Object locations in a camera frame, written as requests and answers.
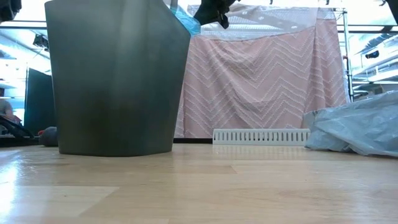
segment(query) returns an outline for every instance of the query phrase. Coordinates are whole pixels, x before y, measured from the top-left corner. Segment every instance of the white plastic bag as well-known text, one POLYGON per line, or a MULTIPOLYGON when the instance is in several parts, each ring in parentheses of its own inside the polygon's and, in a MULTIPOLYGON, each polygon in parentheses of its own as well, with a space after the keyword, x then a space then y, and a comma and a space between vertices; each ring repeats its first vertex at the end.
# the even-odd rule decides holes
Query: white plastic bag
POLYGON ((309 149, 398 157, 398 91, 313 111, 304 120, 309 149))

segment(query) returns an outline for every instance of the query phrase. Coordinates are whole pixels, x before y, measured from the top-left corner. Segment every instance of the chevron patterned fabric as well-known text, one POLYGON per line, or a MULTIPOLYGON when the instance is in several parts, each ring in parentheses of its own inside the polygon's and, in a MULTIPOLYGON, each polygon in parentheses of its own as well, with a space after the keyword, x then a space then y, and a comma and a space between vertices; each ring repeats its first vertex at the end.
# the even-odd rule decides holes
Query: chevron patterned fabric
POLYGON ((176 138, 216 128, 303 128, 309 111, 346 103, 335 19, 291 34, 190 43, 176 138))

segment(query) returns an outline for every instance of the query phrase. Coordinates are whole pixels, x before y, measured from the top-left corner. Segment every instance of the white vent grille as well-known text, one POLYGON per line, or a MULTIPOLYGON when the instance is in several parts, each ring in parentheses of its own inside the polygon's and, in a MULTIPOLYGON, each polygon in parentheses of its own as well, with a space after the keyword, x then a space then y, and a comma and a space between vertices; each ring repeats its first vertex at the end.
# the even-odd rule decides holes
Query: white vent grille
POLYGON ((304 146, 309 136, 309 129, 215 129, 213 144, 304 146))

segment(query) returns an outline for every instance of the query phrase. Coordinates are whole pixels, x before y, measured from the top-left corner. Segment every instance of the blue plastic bag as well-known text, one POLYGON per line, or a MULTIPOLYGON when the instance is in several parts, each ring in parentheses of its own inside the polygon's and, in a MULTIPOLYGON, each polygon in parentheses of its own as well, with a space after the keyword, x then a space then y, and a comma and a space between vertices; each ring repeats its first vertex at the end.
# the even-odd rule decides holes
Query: blue plastic bag
POLYGON ((184 25, 184 27, 189 31, 191 37, 194 35, 200 34, 200 23, 195 18, 190 17, 185 11, 181 8, 178 8, 177 11, 172 10, 173 14, 179 21, 184 25))

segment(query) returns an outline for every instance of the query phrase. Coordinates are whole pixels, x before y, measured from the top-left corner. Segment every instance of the zigzag pattern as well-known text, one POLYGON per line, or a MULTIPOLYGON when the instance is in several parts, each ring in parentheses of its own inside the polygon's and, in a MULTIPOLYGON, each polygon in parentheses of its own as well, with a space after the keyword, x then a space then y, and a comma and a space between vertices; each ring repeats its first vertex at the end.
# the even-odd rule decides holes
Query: zigzag pattern
POLYGON ((294 34, 190 43, 176 138, 215 128, 302 128, 303 114, 346 103, 336 21, 294 34))

